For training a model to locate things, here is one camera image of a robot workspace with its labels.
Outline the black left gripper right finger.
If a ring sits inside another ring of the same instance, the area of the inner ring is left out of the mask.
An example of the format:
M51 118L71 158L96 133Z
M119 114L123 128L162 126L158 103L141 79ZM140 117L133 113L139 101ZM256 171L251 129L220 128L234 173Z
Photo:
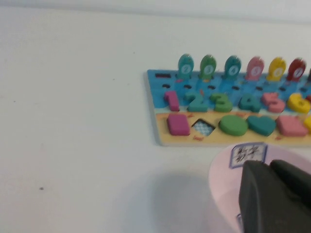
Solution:
M285 185L301 198L311 197L311 175L283 160L273 160L270 168Z

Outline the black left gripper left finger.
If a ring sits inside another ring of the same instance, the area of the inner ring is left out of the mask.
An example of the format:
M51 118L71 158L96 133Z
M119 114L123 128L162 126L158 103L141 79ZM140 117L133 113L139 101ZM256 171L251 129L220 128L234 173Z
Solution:
M239 193L246 233L309 233L311 198L292 192L270 164L246 161Z

